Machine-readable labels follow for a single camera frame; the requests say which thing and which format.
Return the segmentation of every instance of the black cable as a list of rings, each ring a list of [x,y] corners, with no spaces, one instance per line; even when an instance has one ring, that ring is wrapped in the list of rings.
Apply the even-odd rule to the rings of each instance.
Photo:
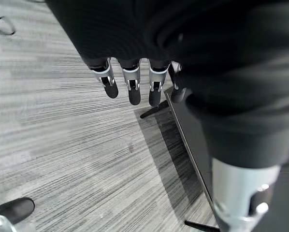
[[[11,33],[5,33],[5,32],[4,32],[4,34],[5,34],[5,35],[14,35],[15,32],[16,32],[16,30],[15,30],[15,27],[14,27],[13,23],[10,21],[10,19],[7,18],[6,16],[0,16],[0,20],[5,21],[5,23],[7,23],[7,24],[11,27],[11,29],[12,29],[12,32],[11,32]]]

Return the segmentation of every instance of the robotic finger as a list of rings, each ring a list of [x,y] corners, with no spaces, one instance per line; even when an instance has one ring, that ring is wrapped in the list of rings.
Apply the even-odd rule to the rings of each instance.
[[[110,98],[116,98],[119,91],[116,86],[110,58],[87,59],[84,58],[84,56],[81,57],[89,69],[93,71],[96,79],[104,87],[106,94]]]
[[[124,80],[129,91],[129,100],[132,105],[140,103],[140,60],[118,59],[124,76]]]
[[[160,95],[169,68],[169,61],[149,60],[149,103],[155,107],[160,102]]]

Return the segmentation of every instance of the black table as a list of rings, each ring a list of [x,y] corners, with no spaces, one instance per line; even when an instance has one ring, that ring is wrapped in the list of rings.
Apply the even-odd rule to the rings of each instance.
[[[188,111],[185,98],[181,103],[172,103],[172,88],[166,90],[167,102],[180,131],[182,140],[187,149],[190,160],[202,184],[204,193],[213,210],[211,170],[209,156],[199,121]],[[283,165],[280,176],[275,185],[275,192],[270,204],[269,212],[253,230],[254,232],[281,232],[289,231],[289,161]]]

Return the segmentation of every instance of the gray carpet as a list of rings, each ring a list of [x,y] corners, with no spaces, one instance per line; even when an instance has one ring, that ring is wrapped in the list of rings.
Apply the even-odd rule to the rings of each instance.
[[[0,22],[0,204],[21,196],[36,202],[19,232],[215,224],[169,110],[139,119],[150,108],[145,59],[138,106],[112,59],[119,89],[112,100],[45,4],[0,0],[0,15],[17,30],[2,35],[8,26]]]

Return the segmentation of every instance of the striped carpet floor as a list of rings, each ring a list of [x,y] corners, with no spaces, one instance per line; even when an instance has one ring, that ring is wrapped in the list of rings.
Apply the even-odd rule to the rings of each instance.
[[[0,0],[0,204],[21,196],[36,210],[19,232],[197,231],[215,224],[169,110],[132,106],[118,62],[119,96],[92,78],[47,6]],[[171,86],[170,79],[165,88]]]

